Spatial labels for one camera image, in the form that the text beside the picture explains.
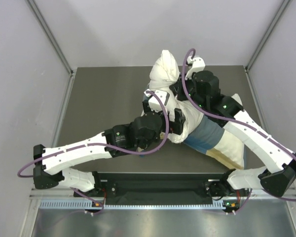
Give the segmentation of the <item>white pillow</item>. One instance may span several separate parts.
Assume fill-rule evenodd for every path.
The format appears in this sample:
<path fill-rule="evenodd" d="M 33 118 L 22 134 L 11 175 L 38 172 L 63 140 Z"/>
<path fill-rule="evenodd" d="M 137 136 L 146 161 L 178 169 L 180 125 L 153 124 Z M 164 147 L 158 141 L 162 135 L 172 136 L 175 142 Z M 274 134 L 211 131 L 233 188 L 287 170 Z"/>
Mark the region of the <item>white pillow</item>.
<path fill-rule="evenodd" d="M 188 100 L 179 101 L 170 89 L 170 86 L 175 84 L 179 79 L 179 67 L 175 57 L 168 50 L 163 50 L 161 56 L 156 60 L 152 67 L 148 83 L 148 88 L 151 91 L 162 90 L 169 93 L 169 99 L 166 104 L 166 109 L 170 113 L 170 117 L 175 117 L 175 109 L 180 109 L 185 116 L 182 133 L 170 133 L 168 139 L 172 143 L 187 143 L 194 144 L 195 139 L 203 136 L 201 131 L 206 122 L 203 121 L 204 115 L 198 111 Z"/>

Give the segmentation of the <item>checkered blue beige white pillowcase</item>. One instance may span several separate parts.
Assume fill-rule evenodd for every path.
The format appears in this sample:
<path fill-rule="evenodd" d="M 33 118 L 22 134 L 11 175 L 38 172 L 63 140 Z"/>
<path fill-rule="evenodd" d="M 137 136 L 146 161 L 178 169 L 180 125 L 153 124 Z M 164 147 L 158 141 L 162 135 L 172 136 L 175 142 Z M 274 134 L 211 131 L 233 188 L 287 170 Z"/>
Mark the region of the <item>checkered blue beige white pillowcase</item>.
<path fill-rule="evenodd" d="M 171 91 L 166 105 L 170 115 L 180 109 L 185 116 L 183 132 L 168 134 L 172 143 L 184 143 L 210 156 L 229 169 L 244 169 L 244 144 L 236 136 L 211 121 L 189 101 L 178 101 Z"/>

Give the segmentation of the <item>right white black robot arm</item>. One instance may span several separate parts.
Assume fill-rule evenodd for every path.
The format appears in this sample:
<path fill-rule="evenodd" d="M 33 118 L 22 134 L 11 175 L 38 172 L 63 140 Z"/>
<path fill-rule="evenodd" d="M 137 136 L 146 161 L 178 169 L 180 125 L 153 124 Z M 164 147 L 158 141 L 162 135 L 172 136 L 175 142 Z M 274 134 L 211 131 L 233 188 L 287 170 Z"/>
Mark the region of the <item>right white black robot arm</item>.
<path fill-rule="evenodd" d="M 235 169 L 220 183 L 225 195 L 238 189 L 263 189 L 268 194 L 283 198 L 296 179 L 296 152 L 274 140 L 250 117 L 237 94 L 221 93 L 219 79 L 210 71 L 180 75 L 170 86 L 179 101 L 188 102 L 225 131 L 238 138 L 264 164 L 261 169 Z"/>

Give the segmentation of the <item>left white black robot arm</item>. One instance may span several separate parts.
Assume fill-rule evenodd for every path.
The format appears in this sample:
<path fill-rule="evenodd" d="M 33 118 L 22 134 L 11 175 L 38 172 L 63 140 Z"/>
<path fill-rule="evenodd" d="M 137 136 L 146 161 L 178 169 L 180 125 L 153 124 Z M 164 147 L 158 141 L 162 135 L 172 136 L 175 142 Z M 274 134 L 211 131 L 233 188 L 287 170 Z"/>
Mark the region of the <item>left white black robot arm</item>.
<path fill-rule="evenodd" d="M 129 124 L 116 125 L 85 141 L 56 148 L 35 145 L 35 188 L 43 190 L 63 186 L 96 196 L 102 190 L 96 172 L 78 171 L 73 166 L 96 159 L 125 156 L 129 151 L 143 151 L 153 142 L 158 142 L 165 131 L 169 135 L 181 135 L 184 122 L 181 109 L 174 110 L 174 121 L 169 121 L 169 128 L 166 128 L 162 112 L 147 112 Z"/>

